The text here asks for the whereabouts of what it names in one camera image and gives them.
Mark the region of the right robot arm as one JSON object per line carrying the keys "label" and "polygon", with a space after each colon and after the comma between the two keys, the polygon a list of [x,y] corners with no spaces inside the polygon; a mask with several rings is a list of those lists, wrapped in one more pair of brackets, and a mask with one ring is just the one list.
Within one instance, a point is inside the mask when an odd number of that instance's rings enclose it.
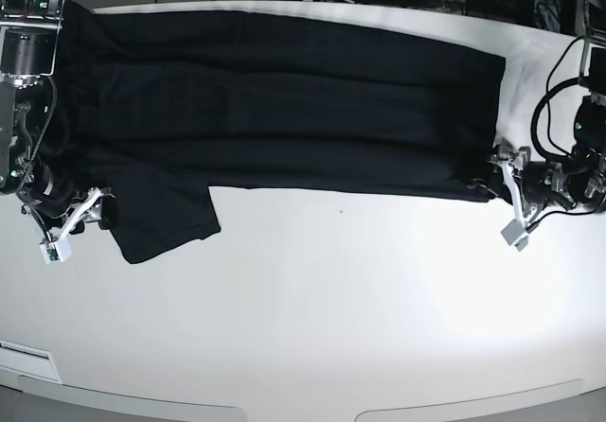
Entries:
{"label": "right robot arm", "polygon": [[66,0],[1,0],[1,192],[36,225],[47,262],[64,262],[69,237],[110,222],[109,188],[80,189],[43,142],[58,105],[53,79]]}

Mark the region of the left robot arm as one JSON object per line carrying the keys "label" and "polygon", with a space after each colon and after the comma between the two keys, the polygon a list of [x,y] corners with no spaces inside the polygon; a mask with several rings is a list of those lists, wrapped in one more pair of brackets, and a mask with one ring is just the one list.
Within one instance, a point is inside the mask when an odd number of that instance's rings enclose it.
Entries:
{"label": "left robot arm", "polygon": [[[501,235],[519,249],[551,215],[605,212],[605,0],[584,0],[582,20],[584,31],[573,40],[583,43],[579,73],[555,85],[555,73],[549,73],[530,120],[532,146],[516,149],[501,140],[488,161],[494,177],[480,183],[512,206],[514,218]],[[541,113],[550,110],[553,97],[576,86],[588,94],[573,121],[574,145],[551,152],[540,141]]]}

